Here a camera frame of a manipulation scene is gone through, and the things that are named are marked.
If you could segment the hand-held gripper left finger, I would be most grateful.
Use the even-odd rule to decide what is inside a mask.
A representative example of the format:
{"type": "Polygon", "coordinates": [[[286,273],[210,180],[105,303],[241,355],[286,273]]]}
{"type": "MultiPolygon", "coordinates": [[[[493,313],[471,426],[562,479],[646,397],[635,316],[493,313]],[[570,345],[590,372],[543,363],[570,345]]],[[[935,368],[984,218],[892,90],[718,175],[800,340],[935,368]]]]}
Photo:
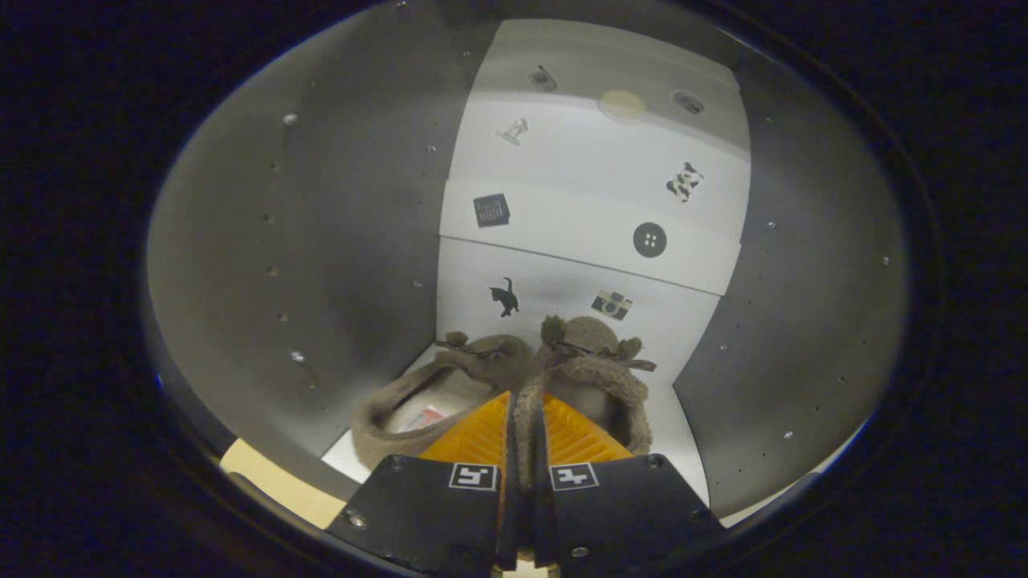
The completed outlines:
{"type": "Polygon", "coordinates": [[[488,400],[416,456],[383,458],[329,534],[418,574],[512,570],[519,497],[511,401],[510,393],[488,400]]]}

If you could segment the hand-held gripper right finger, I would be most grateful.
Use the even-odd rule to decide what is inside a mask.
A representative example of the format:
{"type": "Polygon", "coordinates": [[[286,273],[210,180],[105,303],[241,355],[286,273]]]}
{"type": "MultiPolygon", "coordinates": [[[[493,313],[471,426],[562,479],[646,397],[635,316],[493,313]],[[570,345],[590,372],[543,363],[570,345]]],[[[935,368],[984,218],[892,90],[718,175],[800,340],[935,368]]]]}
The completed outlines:
{"type": "Polygon", "coordinates": [[[661,454],[635,456],[570,404],[544,395],[535,428],[533,557],[551,574],[650,574],[726,534],[661,454]]]}

